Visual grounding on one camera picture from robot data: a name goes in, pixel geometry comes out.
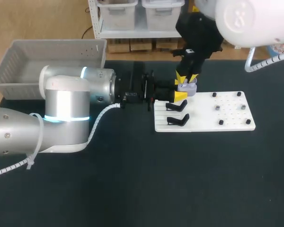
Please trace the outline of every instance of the white shelf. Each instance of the white shelf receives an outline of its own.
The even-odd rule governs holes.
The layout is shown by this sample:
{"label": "white shelf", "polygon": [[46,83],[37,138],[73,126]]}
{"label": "white shelf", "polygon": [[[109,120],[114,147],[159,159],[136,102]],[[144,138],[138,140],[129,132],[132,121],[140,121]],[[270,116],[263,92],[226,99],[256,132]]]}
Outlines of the white shelf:
{"label": "white shelf", "polygon": [[[95,5],[95,0],[89,0],[89,7]],[[98,14],[92,15],[92,12],[96,12],[96,9],[90,10],[94,33],[96,39],[135,39],[135,38],[180,38],[180,34],[174,31],[149,31],[147,29],[146,12],[145,8],[139,3],[135,13],[135,30],[107,30],[103,25],[103,20],[97,20]]]}

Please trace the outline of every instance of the robotic arm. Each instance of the robotic arm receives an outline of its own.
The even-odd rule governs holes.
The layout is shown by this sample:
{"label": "robotic arm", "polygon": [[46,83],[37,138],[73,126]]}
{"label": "robotic arm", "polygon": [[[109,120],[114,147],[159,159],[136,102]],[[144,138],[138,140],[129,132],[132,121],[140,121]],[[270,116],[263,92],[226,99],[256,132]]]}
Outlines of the robotic arm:
{"label": "robotic arm", "polygon": [[[196,76],[213,52],[221,51],[226,39],[241,47],[284,43],[284,0],[195,0],[200,12],[180,15],[177,31],[186,41],[184,49],[173,51],[182,56],[176,81],[155,81],[153,73],[118,77],[113,70],[87,67],[46,66],[39,80],[45,99],[41,118],[0,108],[0,155],[27,154],[23,161],[0,170],[0,174],[34,163],[38,152],[67,153],[83,150],[91,141],[101,116],[125,103],[154,100],[175,102],[193,96]],[[250,66],[255,71],[284,60],[284,54]],[[89,132],[89,104],[109,105]]]}
{"label": "robotic arm", "polygon": [[284,60],[284,54],[251,66],[255,47],[284,44],[284,0],[195,0],[200,12],[180,15],[177,31],[186,42],[176,69],[176,96],[194,95],[191,84],[201,73],[202,65],[213,52],[222,51],[223,40],[240,47],[251,47],[245,65],[253,72]]}

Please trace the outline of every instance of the black mat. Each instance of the black mat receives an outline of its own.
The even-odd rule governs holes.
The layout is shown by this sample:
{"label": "black mat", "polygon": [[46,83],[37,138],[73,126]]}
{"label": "black mat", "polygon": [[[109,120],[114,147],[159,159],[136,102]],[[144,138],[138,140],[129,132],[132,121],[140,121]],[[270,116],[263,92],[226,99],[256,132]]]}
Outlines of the black mat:
{"label": "black mat", "polygon": [[[171,78],[176,64],[146,67]],[[0,227],[284,227],[284,62],[243,69],[207,61],[198,91],[243,90],[255,131],[156,133],[146,105],[111,110],[83,152],[40,154],[32,170],[0,176]],[[1,106],[44,113],[44,102]]]}

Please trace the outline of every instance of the wooden floor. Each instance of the wooden floor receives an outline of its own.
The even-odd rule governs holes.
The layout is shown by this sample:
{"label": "wooden floor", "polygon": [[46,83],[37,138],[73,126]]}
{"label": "wooden floor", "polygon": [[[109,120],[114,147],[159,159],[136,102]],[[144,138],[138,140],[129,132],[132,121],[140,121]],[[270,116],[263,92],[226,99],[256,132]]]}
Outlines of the wooden floor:
{"label": "wooden floor", "polygon": [[[0,61],[15,39],[80,39],[91,26],[90,14],[85,13],[87,0],[0,0]],[[92,39],[89,30],[85,39]],[[235,50],[226,45],[212,59],[246,59],[248,49]],[[255,59],[268,55],[257,49]],[[178,61],[168,52],[107,54],[107,60]]]}

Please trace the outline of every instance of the white spiral cable wrap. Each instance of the white spiral cable wrap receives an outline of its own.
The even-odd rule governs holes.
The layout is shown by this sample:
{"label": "white spiral cable wrap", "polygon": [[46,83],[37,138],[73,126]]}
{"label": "white spiral cable wrap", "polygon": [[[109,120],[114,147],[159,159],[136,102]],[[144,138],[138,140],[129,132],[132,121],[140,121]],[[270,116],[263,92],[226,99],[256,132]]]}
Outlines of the white spiral cable wrap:
{"label": "white spiral cable wrap", "polygon": [[107,106],[104,110],[102,110],[102,111],[99,113],[99,115],[98,115],[98,117],[96,118],[96,121],[95,121],[95,123],[94,123],[94,126],[93,126],[93,128],[92,128],[92,130],[91,130],[91,132],[90,132],[90,135],[89,135],[89,139],[88,139],[88,141],[87,141],[87,144],[89,144],[89,142],[90,142],[91,139],[93,138],[94,133],[95,133],[95,131],[96,131],[96,128],[97,128],[97,126],[98,126],[98,124],[99,124],[99,121],[100,121],[101,117],[102,117],[107,111],[109,111],[110,109],[113,109],[113,108],[120,108],[120,104],[119,104],[119,103],[116,103],[116,104],[109,105],[109,106]]}
{"label": "white spiral cable wrap", "polygon": [[283,53],[283,54],[280,54],[280,55],[275,56],[273,58],[270,58],[270,59],[267,59],[265,61],[262,61],[262,62],[260,62],[260,63],[258,63],[256,65],[250,66],[252,58],[254,57],[254,54],[255,54],[255,50],[256,50],[256,48],[253,47],[249,51],[248,58],[247,58],[246,64],[245,64],[245,71],[246,72],[254,72],[254,71],[259,70],[261,68],[264,68],[264,67],[266,67],[268,65],[271,65],[271,64],[274,64],[274,63],[277,63],[279,61],[283,61],[284,60],[284,53]]}

